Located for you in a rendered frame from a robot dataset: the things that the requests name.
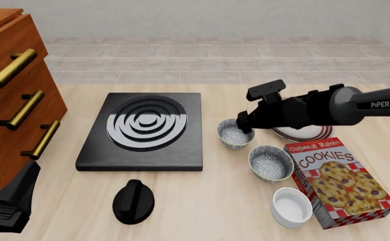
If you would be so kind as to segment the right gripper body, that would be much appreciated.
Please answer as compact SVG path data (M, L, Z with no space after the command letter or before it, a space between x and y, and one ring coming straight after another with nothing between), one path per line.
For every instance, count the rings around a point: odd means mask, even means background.
M249 102L256 102L256 108L250 106L249 128L251 129L271 129L285 126L282 106L284 100L273 100L265 102L262 98L257 100L248 98Z

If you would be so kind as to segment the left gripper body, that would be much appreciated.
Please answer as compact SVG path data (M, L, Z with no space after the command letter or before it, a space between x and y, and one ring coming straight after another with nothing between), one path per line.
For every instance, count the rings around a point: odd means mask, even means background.
M0 208L0 233L20 234L26 226L26 209L4 206Z

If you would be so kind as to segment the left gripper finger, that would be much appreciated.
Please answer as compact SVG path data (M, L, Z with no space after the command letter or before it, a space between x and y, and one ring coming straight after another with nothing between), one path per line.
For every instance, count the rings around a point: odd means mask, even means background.
M40 166L30 161L20 172L0 190L0 215L12 216L21 212L31 214L31 201Z

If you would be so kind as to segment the patterned black white bowl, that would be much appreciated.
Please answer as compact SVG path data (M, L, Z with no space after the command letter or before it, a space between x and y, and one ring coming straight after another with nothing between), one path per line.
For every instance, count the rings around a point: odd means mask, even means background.
M284 150L274 146L257 146L248 156L253 174L267 183L277 183L289 178L294 172L294 162Z
M237 126L233 118L228 118L220 122L216 128L217 135L227 148L242 149L248 146L255 138L255 131L244 133Z

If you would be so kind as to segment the small flat plate on stalk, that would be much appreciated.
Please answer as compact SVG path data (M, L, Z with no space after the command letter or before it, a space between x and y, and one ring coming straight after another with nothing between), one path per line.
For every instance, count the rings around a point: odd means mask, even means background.
M275 80L259 86L249 88L246 99L249 102L262 100L264 102L278 102L281 100L280 92L286 88L283 80Z

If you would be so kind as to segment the white plate with red rings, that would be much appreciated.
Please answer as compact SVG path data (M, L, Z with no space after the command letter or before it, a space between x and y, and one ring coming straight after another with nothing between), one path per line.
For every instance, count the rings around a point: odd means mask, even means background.
M299 130L289 127L280 127L271 128L270 130L278 136L293 142L320 140L329 138L334 134L334 128L332 126L307 126Z

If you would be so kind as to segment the flat black stove plate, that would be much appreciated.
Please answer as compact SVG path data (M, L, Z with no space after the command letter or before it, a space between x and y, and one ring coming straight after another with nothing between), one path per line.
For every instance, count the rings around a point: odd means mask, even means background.
M75 166L78 171L202 171L201 94L109 93Z

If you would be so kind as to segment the small wooden drawer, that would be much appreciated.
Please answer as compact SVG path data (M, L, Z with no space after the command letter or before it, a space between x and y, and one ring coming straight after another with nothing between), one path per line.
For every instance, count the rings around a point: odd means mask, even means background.
M30 160L28 157L21 156L20 153L35 148L45 133L45 130L42 130L40 126L61 120L67 111L57 86L24 88L14 92L0 104L0 120L10 120L26 103L21 96L33 94L37 90L42 90L45 96L17 130L12 131L7 127L0 126L0 190Z

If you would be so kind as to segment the medium wooden drawer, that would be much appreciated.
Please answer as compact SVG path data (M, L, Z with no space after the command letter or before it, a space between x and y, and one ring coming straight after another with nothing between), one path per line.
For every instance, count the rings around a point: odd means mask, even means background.
M29 157L23 157L20 153L35 148L45 132L40 125L62 120L67 112L66 104L45 61L35 66L27 80L27 84L14 88L13 92L0 100L0 120L10 120L21 108L26 102L21 99L22 94L33 94L42 90L45 96L16 131L0 126L0 163L28 162Z

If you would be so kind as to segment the white ramekin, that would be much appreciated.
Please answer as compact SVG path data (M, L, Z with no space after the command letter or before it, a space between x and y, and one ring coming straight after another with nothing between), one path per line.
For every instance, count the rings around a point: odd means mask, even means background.
M300 190L290 187L279 188L271 203L271 214L286 228L299 228L312 214L310 200Z

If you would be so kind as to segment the oatmeal raisin cookies box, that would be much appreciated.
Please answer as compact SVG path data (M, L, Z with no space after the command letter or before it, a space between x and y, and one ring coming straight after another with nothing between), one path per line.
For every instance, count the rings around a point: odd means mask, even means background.
M325 230L384 218L390 196L339 138L287 144L294 179Z

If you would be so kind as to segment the round black stove knob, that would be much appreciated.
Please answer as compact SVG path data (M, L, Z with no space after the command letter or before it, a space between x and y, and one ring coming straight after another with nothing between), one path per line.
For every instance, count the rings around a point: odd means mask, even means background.
M129 180L124 188L117 192L112 209L122 224L139 224L146 220L155 206L152 190L140 180Z

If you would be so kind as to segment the large wooden drawer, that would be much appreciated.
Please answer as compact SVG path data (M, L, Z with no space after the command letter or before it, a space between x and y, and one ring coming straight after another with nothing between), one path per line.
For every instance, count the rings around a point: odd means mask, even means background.
M0 71L13 61L10 58L11 54L21 54L28 49L35 50L38 56L4 88L0 89L0 100L6 94L13 92L14 88L27 84L30 72L47 55L46 48L31 15L20 15L0 27Z

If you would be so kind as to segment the wooden cabinet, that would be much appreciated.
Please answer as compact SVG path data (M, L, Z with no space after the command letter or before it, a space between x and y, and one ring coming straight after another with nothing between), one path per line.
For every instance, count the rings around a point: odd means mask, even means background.
M67 108L32 17L0 9L0 190L39 159Z

